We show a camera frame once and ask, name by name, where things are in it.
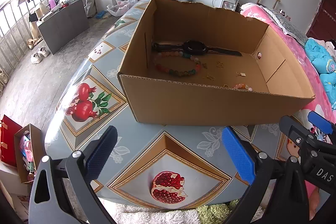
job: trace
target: cardboard box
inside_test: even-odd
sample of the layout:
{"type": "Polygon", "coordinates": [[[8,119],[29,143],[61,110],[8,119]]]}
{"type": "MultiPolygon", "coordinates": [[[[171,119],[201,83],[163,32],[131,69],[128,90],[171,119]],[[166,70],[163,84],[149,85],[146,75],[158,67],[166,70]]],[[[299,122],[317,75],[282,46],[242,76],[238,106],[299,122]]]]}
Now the cardboard box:
{"type": "MultiPolygon", "coordinates": [[[[161,64],[178,71],[194,68],[193,62],[179,57],[163,58],[161,64]]],[[[301,65],[268,24],[230,10],[175,0],[151,0],[135,29],[118,79],[135,119],[144,123],[275,123],[315,97],[301,65]],[[201,68],[188,77],[155,69],[153,42],[181,44],[188,40],[239,51],[242,56],[199,56],[208,69],[201,68]],[[223,63],[223,68],[217,67],[217,62],[223,63]],[[246,77],[236,76],[237,72],[246,77]],[[206,78],[208,74],[215,79],[206,78]],[[253,91],[233,89],[239,83],[253,91]]]]}
{"type": "Polygon", "coordinates": [[[28,181],[28,174],[29,172],[24,167],[25,162],[23,161],[22,153],[20,151],[20,140],[23,136],[25,131],[30,132],[30,140],[31,140],[31,149],[33,152],[34,157],[34,165],[37,170],[41,158],[44,155],[43,147],[41,143],[41,130],[38,129],[36,126],[32,125],[31,123],[22,129],[20,129],[18,132],[14,135],[14,148],[15,148],[15,158],[16,158],[16,165],[17,170],[20,176],[21,183],[32,183],[31,181],[28,181]]]}

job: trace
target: metal railing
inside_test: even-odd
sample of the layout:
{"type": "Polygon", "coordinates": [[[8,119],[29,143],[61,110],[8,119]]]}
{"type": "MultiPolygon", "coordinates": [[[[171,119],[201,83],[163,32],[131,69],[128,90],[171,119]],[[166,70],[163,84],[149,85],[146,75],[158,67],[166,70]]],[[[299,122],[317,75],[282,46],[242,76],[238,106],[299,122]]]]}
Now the metal railing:
{"type": "Polygon", "coordinates": [[[27,40],[33,38],[29,27],[29,14],[38,3],[48,5],[49,0],[26,1],[17,6],[16,0],[0,5],[0,95],[11,74],[28,53],[27,40]]]}

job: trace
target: red bag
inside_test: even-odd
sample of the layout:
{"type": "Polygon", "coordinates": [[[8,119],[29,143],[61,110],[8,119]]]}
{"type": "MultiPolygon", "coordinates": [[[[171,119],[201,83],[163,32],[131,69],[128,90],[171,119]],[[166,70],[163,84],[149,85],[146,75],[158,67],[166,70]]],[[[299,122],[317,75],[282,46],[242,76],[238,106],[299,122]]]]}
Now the red bag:
{"type": "Polygon", "coordinates": [[[13,122],[7,116],[3,116],[1,120],[1,128],[0,128],[0,155],[1,161],[15,166],[16,167],[16,159],[15,159],[15,149],[14,149],[14,134],[18,132],[22,126],[13,122]]]}

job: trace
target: sneaker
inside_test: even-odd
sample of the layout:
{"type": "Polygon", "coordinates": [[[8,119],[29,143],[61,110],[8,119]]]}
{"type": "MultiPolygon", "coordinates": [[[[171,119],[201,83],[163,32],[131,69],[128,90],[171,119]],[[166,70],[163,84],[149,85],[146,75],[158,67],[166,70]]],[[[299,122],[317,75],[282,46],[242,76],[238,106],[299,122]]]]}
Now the sneaker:
{"type": "Polygon", "coordinates": [[[42,56],[40,56],[37,52],[34,52],[31,55],[30,60],[33,64],[38,64],[42,61],[42,56]]]}
{"type": "Polygon", "coordinates": [[[46,47],[39,48],[39,51],[37,52],[39,55],[43,55],[44,57],[47,57],[49,55],[49,51],[46,47]]]}

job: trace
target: concrete floor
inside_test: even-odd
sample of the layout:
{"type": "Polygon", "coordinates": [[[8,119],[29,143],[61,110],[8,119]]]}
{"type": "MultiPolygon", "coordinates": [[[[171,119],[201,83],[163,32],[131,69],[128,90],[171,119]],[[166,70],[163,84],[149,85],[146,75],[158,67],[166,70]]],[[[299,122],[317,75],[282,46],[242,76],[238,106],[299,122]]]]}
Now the concrete floor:
{"type": "Polygon", "coordinates": [[[21,59],[12,73],[0,98],[0,113],[21,126],[32,123],[40,128],[44,142],[56,104],[65,87],[83,59],[117,19],[89,19],[89,29],[72,39],[55,55],[49,54],[41,63],[32,64],[31,54],[45,46],[42,40],[21,59]]]}

